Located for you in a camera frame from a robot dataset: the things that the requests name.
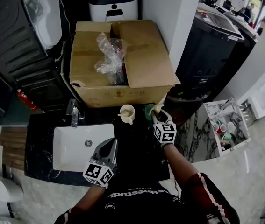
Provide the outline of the chrome towel rack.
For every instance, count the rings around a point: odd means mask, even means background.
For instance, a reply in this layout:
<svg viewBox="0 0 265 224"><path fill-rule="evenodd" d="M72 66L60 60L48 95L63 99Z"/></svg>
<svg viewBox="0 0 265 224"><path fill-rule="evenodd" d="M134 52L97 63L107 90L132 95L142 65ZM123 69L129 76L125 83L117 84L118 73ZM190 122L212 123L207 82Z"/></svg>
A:
<svg viewBox="0 0 265 224"><path fill-rule="evenodd" d="M239 105L240 111L242 113L242 116L244 118L244 121L246 125L249 127L253 123L253 115L251 111L251 105L248 101L243 102L241 105Z"/></svg>

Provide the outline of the large black copier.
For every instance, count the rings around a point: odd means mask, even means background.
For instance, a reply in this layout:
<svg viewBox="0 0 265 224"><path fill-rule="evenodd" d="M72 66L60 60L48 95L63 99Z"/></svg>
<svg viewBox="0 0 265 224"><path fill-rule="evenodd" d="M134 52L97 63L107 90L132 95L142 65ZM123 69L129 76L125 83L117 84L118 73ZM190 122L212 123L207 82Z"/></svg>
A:
<svg viewBox="0 0 265 224"><path fill-rule="evenodd" d="M226 65L232 50L244 37L225 15L199 3L176 76L178 98L203 99Z"/></svg>

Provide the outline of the green cup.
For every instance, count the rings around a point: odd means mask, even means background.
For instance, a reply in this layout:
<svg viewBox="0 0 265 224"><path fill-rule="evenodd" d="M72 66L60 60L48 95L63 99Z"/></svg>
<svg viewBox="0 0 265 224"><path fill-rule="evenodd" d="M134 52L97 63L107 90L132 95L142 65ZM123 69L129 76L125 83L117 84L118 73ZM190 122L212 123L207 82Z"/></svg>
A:
<svg viewBox="0 0 265 224"><path fill-rule="evenodd" d="M144 112L145 112L145 117L146 117L146 119L147 119L148 121L152 121L151 111L153 110L154 106L155 106L154 104L148 104L148 105L146 105L146 107L145 107L145 110L144 110Z"/></svg>

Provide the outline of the white marble vanity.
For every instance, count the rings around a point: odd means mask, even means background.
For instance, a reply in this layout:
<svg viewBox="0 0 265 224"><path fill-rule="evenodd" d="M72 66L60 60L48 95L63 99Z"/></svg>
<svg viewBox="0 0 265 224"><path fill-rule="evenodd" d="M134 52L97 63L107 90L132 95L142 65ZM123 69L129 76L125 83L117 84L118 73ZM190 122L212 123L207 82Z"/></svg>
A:
<svg viewBox="0 0 265 224"><path fill-rule="evenodd" d="M227 100L203 103L196 113L178 130L175 145L190 162L206 161L229 154L251 141L248 127L239 106L219 110ZM213 124L233 122L236 126L229 141L222 140L225 133L218 134Z"/></svg>

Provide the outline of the white rounded appliance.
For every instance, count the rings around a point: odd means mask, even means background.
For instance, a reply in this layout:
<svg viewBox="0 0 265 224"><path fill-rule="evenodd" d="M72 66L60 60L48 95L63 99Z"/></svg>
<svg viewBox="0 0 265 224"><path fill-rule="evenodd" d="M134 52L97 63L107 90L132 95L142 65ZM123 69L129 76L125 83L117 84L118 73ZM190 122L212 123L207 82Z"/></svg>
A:
<svg viewBox="0 0 265 224"><path fill-rule="evenodd" d="M0 201L13 203L22 200L23 190L12 180L0 176Z"/></svg>

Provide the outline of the black marble vanity counter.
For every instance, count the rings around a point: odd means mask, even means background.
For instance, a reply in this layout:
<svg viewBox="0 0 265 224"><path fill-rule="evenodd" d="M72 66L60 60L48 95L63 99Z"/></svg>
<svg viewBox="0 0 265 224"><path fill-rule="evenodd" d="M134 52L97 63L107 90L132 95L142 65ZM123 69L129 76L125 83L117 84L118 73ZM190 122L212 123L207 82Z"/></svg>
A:
<svg viewBox="0 0 265 224"><path fill-rule="evenodd" d="M119 141L117 167L127 179L138 177L163 181L170 177L164 155L149 129L144 105L135 105L133 125L125 124L118 114L120 107L86 108L79 126L113 124ZM70 127L71 116L66 111L55 111L30 116L25 148L24 174L41 181L89 187L82 172L53 168L53 139L56 127Z"/></svg>

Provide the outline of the red fire extinguisher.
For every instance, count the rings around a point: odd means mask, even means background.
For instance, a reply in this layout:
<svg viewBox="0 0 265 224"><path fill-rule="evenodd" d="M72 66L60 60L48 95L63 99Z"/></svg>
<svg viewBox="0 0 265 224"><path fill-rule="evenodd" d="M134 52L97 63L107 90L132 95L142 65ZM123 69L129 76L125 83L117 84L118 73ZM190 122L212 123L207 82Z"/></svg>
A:
<svg viewBox="0 0 265 224"><path fill-rule="evenodd" d="M18 98L24 102L24 104L30 108L31 110L33 111L37 111L38 110L38 106L28 98L28 96L21 90L21 89L18 89L17 90L17 96Z"/></svg>

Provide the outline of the person's left forearm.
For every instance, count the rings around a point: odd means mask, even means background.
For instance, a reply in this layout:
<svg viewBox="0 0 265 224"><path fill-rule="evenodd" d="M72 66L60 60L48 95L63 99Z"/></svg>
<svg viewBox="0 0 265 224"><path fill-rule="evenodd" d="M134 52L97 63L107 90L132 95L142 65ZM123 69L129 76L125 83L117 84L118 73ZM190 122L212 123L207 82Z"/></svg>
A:
<svg viewBox="0 0 265 224"><path fill-rule="evenodd" d="M106 188L102 186L92 185L75 207L83 211L91 210L93 206L103 197L105 189Z"/></svg>

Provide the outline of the chrome faucet on marble vanity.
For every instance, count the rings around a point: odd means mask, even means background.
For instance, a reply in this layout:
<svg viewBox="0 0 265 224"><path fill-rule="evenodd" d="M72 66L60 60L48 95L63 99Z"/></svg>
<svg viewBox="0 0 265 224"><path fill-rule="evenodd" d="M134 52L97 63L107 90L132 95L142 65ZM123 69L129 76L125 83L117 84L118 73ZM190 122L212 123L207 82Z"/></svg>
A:
<svg viewBox="0 0 265 224"><path fill-rule="evenodd" d="M235 104L234 98L229 98L225 103L219 106L219 110L225 110L226 108L230 106L232 107L233 110L235 110L234 104Z"/></svg>

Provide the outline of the person's right forearm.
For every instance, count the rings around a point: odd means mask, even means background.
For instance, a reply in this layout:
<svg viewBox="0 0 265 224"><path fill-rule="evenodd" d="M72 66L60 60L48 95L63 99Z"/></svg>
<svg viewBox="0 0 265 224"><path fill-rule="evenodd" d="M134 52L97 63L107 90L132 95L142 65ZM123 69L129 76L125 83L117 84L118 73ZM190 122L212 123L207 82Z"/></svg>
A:
<svg viewBox="0 0 265 224"><path fill-rule="evenodd" d="M180 188L184 188L187 181L199 171L178 151L174 145L163 149L170 164L172 173Z"/></svg>

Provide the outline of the brown cardboard box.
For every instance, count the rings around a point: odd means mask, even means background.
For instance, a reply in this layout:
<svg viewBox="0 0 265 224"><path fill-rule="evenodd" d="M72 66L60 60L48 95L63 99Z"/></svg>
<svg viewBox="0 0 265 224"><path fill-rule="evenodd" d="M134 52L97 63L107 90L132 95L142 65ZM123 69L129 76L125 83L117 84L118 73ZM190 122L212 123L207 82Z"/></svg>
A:
<svg viewBox="0 0 265 224"><path fill-rule="evenodd" d="M123 78L98 72L103 48L116 39L123 53ZM79 21L70 61L70 84L90 108L159 103L179 84L167 49L151 20Z"/></svg>

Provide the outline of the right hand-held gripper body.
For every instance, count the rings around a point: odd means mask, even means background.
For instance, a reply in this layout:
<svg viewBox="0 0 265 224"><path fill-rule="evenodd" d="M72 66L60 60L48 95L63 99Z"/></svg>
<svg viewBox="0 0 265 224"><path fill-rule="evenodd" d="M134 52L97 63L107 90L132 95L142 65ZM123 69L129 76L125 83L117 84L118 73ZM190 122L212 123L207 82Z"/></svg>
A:
<svg viewBox="0 0 265 224"><path fill-rule="evenodd" d="M167 123L156 123L153 124L154 136L158 140L161 146L166 144L173 144L175 141L177 129L176 125L170 121Z"/></svg>

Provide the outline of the white appliance with black lid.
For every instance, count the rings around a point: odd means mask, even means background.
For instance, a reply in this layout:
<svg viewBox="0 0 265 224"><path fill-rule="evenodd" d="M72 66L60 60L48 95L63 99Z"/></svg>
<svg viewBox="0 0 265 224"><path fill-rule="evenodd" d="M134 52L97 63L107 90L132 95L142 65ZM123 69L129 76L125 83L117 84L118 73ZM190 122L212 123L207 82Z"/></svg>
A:
<svg viewBox="0 0 265 224"><path fill-rule="evenodd" d="M110 22L138 19L138 0L89 0L90 20Z"/></svg>

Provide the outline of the cream mug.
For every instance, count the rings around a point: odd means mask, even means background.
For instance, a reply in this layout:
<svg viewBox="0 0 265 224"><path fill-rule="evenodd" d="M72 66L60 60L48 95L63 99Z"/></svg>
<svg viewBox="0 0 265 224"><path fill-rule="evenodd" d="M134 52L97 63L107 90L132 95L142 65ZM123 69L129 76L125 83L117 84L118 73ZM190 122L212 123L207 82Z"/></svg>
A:
<svg viewBox="0 0 265 224"><path fill-rule="evenodd" d="M133 125L133 121L135 119L135 109L132 105L123 105L120 110L124 110L124 109L128 109L131 110L133 113L133 115L131 117L120 117L122 122Z"/></svg>

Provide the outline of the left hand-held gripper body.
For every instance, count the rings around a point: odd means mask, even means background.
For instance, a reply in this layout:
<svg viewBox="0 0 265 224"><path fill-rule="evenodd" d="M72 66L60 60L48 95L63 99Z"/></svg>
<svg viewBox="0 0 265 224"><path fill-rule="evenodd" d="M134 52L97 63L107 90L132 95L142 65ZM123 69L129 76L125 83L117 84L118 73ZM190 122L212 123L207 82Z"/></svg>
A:
<svg viewBox="0 0 265 224"><path fill-rule="evenodd" d="M86 163L83 177L91 184L107 188L109 181L114 176L116 167L116 158L108 163L92 156L90 161Z"/></svg>

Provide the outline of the black ribbed metal appliance panel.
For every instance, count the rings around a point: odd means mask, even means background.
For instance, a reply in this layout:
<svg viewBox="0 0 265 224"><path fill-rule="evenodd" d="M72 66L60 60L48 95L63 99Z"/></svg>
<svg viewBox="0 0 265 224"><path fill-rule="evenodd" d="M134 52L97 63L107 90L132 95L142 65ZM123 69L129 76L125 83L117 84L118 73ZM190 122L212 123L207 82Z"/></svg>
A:
<svg viewBox="0 0 265 224"><path fill-rule="evenodd" d="M73 97L68 60L73 34L59 0L62 37L45 49L35 23L43 9L38 0L0 0L0 73L44 112L65 110Z"/></svg>

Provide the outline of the white sink on black stand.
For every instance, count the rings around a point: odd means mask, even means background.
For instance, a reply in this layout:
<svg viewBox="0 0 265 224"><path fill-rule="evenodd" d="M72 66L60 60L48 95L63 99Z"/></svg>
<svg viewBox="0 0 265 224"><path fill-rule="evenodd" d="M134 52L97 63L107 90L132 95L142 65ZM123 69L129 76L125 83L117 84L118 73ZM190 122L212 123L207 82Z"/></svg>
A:
<svg viewBox="0 0 265 224"><path fill-rule="evenodd" d="M256 119L265 117L265 85L256 90L249 98Z"/></svg>

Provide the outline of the clear plastic wrap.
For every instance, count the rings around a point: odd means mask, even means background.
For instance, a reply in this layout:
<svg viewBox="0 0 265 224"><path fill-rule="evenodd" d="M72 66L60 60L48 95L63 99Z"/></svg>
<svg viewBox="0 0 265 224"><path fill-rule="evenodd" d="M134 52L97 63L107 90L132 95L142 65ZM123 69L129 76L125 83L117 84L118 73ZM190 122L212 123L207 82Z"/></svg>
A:
<svg viewBox="0 0 265 224"><path fill-rule="evenodd" d="M98 73L106 74L112 85L123 83L122 66L128 43L119 38L107 38L103 32L96 38L96 41L100 51L104 54L104 58L95 64L95 70Z"/></svg>

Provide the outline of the person's black and red shirt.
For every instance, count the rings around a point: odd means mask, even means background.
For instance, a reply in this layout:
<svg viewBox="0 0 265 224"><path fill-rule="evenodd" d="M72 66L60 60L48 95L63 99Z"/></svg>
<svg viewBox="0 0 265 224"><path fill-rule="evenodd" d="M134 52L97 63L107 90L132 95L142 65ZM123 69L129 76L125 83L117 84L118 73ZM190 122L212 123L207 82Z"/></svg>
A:
<svg viewBox="0 0 265 224"><path fill-rule="evenodd" d="M240 224L240 219L208 176L196 173L180 197L158 182L118 182L90 210L72 207L54 224Z"/></svg>

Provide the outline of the white rectangular sink basin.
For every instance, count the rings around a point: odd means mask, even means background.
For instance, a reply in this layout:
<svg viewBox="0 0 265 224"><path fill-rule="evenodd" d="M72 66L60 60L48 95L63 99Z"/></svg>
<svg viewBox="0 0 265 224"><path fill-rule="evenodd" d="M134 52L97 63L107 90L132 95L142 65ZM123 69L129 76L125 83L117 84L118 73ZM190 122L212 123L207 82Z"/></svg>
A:
<svg viewBox="0 0 265 224"><path fill-rule="evenodd" d="M95 154L96 147L113 137L113 124L56 127L53 137L53 169L83 172Z"/></svg>

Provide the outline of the white plastic wall device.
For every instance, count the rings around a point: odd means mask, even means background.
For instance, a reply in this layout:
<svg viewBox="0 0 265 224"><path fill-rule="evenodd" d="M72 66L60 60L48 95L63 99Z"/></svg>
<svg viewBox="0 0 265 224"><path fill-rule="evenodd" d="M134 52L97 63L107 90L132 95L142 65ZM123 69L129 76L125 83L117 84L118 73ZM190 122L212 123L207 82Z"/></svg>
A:
<svg viewBox="0 0 265 224"><path fill-rule="evenodd" d="M37 17L35 31L41 45L51 49L62 37L59 0L38 0L43 12Z"/></svg>

